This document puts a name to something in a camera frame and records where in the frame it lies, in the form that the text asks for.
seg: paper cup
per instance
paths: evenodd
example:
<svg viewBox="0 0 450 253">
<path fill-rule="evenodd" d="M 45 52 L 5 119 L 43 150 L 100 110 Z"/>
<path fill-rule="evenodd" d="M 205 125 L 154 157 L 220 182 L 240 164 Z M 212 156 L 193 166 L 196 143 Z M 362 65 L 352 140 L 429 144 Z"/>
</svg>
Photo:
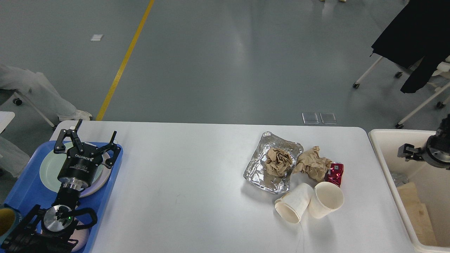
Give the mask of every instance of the paper cup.
<svg viewBox="0 0 450 253">
<path fill-rule="evenodd" d="M 308 206 L 313 189 L 308 184 L 302 183 L 283 197 L 275 201 L 275 210 L 290 223 L 298 223 Z"/>
<path fill-rule="evenodd" d="M 22 221 L 22 215 L 12 208 L 0 205 L 0 245 Z"/>
<path fill-rule="evenodd" d="M 314 194 L 308 206 L 308 212 L 317 219 L 338 210 L 344 204 L 341 188 L 330 182 L 320 182 L 314 188 Z"/>
</svg>

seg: white pants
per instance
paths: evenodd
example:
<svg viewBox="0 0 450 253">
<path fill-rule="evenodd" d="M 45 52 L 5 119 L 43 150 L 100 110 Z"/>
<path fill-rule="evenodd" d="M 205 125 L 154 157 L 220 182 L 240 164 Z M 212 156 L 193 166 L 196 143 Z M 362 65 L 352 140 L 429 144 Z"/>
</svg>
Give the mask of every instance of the white pants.
<svg viewBox="0 0 450 253">
<path fill-rule="evenodd" d="M 71 116 L 77 111 L 40 72 L 0 64 L 0 89 L 20 91 L 43 111 L 61 116 Z"/>
<path fill-rule="evenodd" d="M 0 136 L 0 168 L 11 173 L 13 177 L 19 177 L 29 160 L 30 157 L 26 153 Z"/>
<path fill-rule="evenodd" d="M 39 72 L 0 64 L 0 89 L 20 91 L 42 111 L 60 116 L 71 116 L 77 111 Z M 18 177 L 29 160 L 16 145 L 0 137 L 0 168 Z"/>
</svg>

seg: crumpled brown paper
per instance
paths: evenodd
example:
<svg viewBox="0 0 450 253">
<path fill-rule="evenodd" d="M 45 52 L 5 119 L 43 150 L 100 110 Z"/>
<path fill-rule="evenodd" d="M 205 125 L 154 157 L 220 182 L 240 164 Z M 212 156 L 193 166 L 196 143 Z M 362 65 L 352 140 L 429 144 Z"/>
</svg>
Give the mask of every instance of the crumpled brown paper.
<svg viewBox="0 0 450 253">
<path fill-rule="evenodd" d="M 270 148 L 265 155 L 267 160 L 264 162 L 267 173 L 273 176 L 284 176 L 287 168 L 292 165 L 292 157 L 283 149 Z"/>
<path fill-rule="evenodd" d="M 325 157 L 319 157 L 319 150 L 319 146 L 314 146 L 299 155 L 293 173 L 308 173 L 310 178 L 322 182 L 332 161 Z"/>
</svg>

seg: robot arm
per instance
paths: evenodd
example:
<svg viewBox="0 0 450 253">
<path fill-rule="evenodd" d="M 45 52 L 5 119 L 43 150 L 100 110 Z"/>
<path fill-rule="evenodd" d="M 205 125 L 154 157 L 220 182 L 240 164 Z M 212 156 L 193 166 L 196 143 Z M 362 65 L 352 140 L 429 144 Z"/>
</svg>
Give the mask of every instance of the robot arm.
<svg viewBox="0 0 450 253">
<path fill-rule="evenodd" d="M 405 158 L 405 161 L 425 161 L 434 167 L 450 170 L 450 114 L 423 147 L 415 148 L 405 143 L 399 147 L 397 156 Z"/>
</svg>

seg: white plate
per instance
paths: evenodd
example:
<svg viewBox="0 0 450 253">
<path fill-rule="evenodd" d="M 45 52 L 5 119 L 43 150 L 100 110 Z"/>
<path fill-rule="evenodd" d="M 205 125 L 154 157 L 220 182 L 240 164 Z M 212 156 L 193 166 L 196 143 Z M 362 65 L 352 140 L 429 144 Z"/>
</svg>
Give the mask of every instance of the white plate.
<svg viewBox="0 0 450 253">
<path fill-rule="evenodd" d="M 64 143 L 66 146 L 66 150 L 73 147 L 72 142 Z M 104 153 L 103 155 L 103 161 L 109 158 L 109 155 L 107 153 Z M 61 186 L 61 182 L 58 180 L 58 174 L 61 171 L 61 167 L 64 164 L 64 161 L 66 160 L 67 155 L 66 154 L 55 154 L 53 151 L 50 151 L 42 161 L 39 169 L 39 176 L 41 182 L 44 184 L 45 187 L 47 187 L 49 190 L 58 192 L 59 188 Z M 94 192 L 96 192 L 98 189 L 100 189 L 105 182 L 109 178 L 109 174 L 111 174 L 111 170 L 106 168 L 104 165 L 100 165 L 97 171 L 94 175 L 94 182 L 92 183 L 91 187 L 84 190 L 80 197 L 86 197 Z"/>
</svg>

